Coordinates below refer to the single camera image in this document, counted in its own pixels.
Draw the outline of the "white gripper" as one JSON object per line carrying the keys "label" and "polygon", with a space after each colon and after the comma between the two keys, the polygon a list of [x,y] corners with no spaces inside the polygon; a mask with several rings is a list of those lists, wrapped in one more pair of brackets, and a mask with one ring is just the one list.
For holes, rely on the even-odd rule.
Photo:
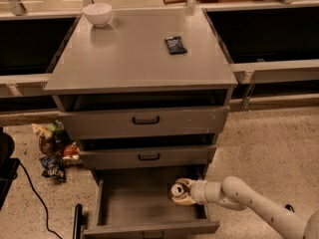
{"label": "white gripper", "polygon": [[194,181],[189,178],[179,178],[175,182],[175,188],[177,191],[190,191],[190,196],[180,196],[175,197],[173,196],[171,200],[182,206],[188,206],[193,204],[203,205],[207,203],[205,197],[205,187],[207,185],[206,180],[197,180]]}

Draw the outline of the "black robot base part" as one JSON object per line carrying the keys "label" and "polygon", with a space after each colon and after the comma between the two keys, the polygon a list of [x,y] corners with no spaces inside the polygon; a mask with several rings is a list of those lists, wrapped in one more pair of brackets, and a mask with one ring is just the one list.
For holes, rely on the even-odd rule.
{"label": "black robot base part", "polygon": [[12,157],[14,149],[15,142],[13,138],[0,127],[0,210],[3,207],[12,182],[17,177],[20,160]]}

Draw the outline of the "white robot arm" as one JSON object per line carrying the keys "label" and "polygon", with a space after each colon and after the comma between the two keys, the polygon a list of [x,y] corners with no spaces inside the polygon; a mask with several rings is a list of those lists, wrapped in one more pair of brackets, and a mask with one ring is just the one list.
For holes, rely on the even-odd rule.
{"label": "white robot arm", "polygon": [[235,211],[249,208],[284,239],[319,239],[318,211],[306,220],[257,193],[236,176],[227,176],[221,182],[180,178],[169,194],[179,205],[214,203]]}

